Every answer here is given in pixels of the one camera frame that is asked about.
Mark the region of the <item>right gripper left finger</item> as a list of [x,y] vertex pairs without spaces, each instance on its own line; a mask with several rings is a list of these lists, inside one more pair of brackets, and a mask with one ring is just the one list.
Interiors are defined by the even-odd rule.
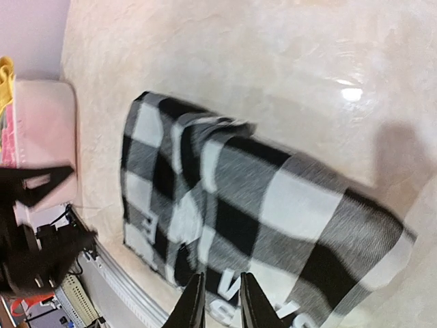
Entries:
[[165,322],[165,328],[204,328],[205,300],[205,277],[203,273],[196,273]]

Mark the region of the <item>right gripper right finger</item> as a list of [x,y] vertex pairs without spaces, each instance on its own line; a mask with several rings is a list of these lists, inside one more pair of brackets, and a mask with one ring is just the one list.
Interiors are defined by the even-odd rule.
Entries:
[[242,273],[241,320],[244,328],[286,328],[292,317],[280,319],[252,273]]

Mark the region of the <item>black white plaid shirt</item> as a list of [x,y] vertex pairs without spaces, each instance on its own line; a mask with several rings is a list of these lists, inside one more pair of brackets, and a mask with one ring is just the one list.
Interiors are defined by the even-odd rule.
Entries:
[[390,210],[255,128],[144,92],[120,169],[124,244],[176,288],[204,273],[206,310],[240,326],[250,272],[290,327],[337,327],[406,267],[416,240]]

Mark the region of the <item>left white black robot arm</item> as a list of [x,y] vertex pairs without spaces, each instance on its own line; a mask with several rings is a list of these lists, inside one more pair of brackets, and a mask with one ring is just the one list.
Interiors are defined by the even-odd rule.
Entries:
[[16,220],[14,206],[35,207],[63,184],[71,165],[1,168],[1,294],[30,297],[55,291],[82,251],[95,245],[96,232],[80,223],[33,229]]

